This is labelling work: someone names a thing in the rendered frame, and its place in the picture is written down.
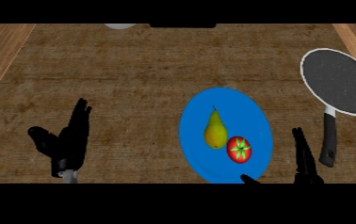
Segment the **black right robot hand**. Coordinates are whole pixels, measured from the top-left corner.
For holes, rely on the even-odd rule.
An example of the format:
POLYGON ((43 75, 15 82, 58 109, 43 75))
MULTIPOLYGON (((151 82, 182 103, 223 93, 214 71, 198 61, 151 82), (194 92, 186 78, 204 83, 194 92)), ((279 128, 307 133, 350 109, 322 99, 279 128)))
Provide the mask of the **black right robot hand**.
POLYGON ((293 129, 297 151, 297 172, 294 184, 324 184, 318 174, 315 156, 300 127, 293 129))

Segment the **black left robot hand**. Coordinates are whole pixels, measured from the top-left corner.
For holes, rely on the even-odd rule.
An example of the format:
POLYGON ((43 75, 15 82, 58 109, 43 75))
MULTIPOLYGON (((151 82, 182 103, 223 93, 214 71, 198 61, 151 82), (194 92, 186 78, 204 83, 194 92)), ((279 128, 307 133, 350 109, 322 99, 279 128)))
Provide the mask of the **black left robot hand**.
POLYGON ((67 170, 80 170, 86 156, 89 139, 89 115, 92 107, 87 100, 77 101, 68 125, 56 136, 39 126, 28 129, 36 149, 50 158, 52 176, 61 177, 67 170))

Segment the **red tomato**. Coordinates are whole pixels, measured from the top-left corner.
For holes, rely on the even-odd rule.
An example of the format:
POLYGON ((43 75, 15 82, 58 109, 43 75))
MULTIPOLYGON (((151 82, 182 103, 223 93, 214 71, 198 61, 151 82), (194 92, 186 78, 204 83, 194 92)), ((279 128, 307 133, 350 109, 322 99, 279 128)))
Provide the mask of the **red tomato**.
POLYGON ((234 136, 226 143, 226 154, 237 164, 245 164, 251 158, 251 145, 241 136, 234 136))

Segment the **blue plate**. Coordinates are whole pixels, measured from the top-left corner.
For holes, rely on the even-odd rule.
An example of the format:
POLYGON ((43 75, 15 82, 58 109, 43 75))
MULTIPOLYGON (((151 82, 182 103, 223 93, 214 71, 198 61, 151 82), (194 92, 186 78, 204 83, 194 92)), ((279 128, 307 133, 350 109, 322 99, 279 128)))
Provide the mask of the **blue plate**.
POLYGON ((268 116, 253 98, 234 88, 208 88, 188 102, 179 121, 186 161, 213 184, 257 179, 273 155, 268 116))

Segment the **dark grey frying pan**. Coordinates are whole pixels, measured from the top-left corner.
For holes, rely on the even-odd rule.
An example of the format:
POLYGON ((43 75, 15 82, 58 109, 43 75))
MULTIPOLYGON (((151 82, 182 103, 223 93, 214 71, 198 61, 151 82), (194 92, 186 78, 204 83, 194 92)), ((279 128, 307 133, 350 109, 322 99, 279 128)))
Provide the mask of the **dark grey frying pan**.
POLYGON ((318 48, 300 60, 303 83, 324 105, 321 163, 334 167, 337 158, 337 112, 356 116, 356 58, 318 48))

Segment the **yellow-green pear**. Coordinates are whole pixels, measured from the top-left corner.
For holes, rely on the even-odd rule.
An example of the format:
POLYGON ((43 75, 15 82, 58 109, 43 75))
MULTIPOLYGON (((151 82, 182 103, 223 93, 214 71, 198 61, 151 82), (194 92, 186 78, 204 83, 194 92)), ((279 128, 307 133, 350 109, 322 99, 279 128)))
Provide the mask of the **yellow-green pear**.
POLYGON ((217 110, 213 110, 210 114, 208 123, 203 132, 203 137, 206 144, 211 149, 220 149, 226 145, 228 129, 217 110))

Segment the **pale grey round object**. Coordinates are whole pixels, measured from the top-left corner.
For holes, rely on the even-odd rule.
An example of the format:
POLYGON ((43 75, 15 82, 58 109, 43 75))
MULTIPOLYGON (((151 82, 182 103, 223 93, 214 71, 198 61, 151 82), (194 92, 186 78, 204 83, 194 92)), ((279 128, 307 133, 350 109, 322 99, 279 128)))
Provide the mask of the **pale grey round object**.
POLYGON ((136 24, 105 24, 105 26, 111 29, 129 29, 133 27, 136 24))

